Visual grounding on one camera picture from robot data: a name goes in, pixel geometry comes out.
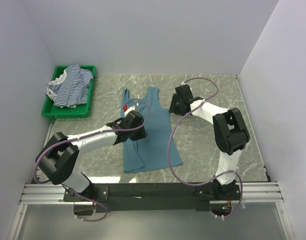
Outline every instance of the green tray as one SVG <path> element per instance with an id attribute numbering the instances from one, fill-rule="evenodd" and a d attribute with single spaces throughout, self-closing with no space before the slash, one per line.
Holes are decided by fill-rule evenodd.
<path id="1" fill-rule="evenodd" d="M 54 70 L 52 81 L 58 78 L 61 74 L 64 73 L 64 69 L 67 66 L 57 66 Z M 81 65 L 81 69 L 91 70 L 93 77 L 95 77 L 96 67 L 93 65 Z M 87 96 L 87 103 L 78 105 L 76 108 L 63 107 L 60 108 L 58 106 L 54 106 L 54 102 L 46 96 L 44 106 L 42 109 L 42 115 L 49 117 L 51 119 L 71 119 L 71 118 L 87 118 L 90 115 L 90 102 L 91 102 L 91 94 L 93 87 L 94 78 L 91 80 L 89 84 L 89 91 Z"/>

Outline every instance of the white panel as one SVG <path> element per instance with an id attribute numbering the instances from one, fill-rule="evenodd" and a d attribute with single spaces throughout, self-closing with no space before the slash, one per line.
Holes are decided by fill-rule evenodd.
<path id="1" fill-rule="evenodd" d="M 9 234 L 48 131 L 41 110 L 53 70 L 20 0 L 0 0 L 0 240 Z"/>
<path id="2" fill-rule="evenodd" d="M 240 75 L 268 173 L 306 240 L 306 0 L 280 0 Z"/>
<path id="3" fill-rule="evenodd" d="M 278 0 L 22 0 L 57 64 L 239 74 Z"/>

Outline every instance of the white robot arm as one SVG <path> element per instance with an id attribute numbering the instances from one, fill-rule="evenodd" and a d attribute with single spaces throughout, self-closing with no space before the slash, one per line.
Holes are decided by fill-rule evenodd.
<path id="1" fill-rule="evenodd" d="M 204 102 L 201 97 L 193 97 L 191 88 L 187 84 L 176 87 L 175 91 L 169 109 L 170 113 L 183 116 Z M 250 140 L 240 110 L 222 108 L 205 102 L 202 107 L 192 112 L 192 115 L 205 119 L 214 126 L 215 141 L 220 149 L 215 175 L 230 170 L 235 172 L 242 150 Z M 236 176 L 233 172 L 217 178 L 222 186 L 232 183 L 235 179 Z"/>
<path id="2" fill-rule="evenodd" d="M 125 142 L 127 139 L 137 141 L 147 137 L 148 134 L 144 127 L 127 131 L 127 129 L 140 127 L 143 122 L 143 116 L 136 110 L 130 109 L 125 113 L 124 118 L 121 117 L 94 131 L 68 136 L 62 132 L 57 132 L 47 142 L 35 161 L 50 146 L 71 140 L 46 153 L 38 166 L 54 185 L 63 184 L 92 199 L 94 194 L 93 183 L 83 173 L 74 170 L 78 156 L 101 147 Z M 122 129 L 124 131 L 113 131 L 113 129 Z"/>

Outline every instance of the gray marble table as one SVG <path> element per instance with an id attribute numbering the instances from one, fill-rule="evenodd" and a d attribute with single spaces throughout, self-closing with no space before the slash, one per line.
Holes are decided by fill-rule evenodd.
<path id="1" fill-rule="evenodd" d="M 209 102 L 222 108 L 239 108 L 250 133 L 250 142 L 240 156 L 238 172 L 243 181 L 267 181 L 266 169 L 255 140 L 246 106 L 235 75 L 206 74 L 139 74 L 97 76 L 91 100 L 91 116 L 80 119 L 58 119 L 52 126 L 51 135 L 63 132 L 75 135 L 98 129 L 120 117 L 122 91 L 130 90 L 133 98 L 142 98 L 149 86 L 159 88 L 159 101 L 168 109 L 175 87 L 185 79 L 207 77 L 214 80 L 220 91 Z M 215 92 L 214 86 L 205 80 L 189 83 L 195 97 L 207 97 Z M 171 114 L 171 126 L 180 116 Z M 188 182 L 201 182 L 212 177 L 218 167 L 220 152 L 216 146 L 213 126 L 205 120 L 190 116 L 182 122 L 174 137 L 183 164 L 174 167 L 175 172 Z M 95 183 L 171 183 L 176 182 L 168 168 L 139 172 L 123 172 L 122 144 L 102 147 L 79 156 L 76 169 Z"/>

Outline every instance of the tank top strap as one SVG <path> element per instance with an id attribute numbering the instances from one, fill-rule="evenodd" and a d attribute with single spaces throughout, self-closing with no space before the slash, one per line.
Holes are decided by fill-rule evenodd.
<path id="1" fill-rule="evenodd" d="M 155 86 L 149 86 L 148 90 L 150 97 L 150 106 L 155 110 L 164 109 L 161 107 L 159 99 L 159 88 Z"/>

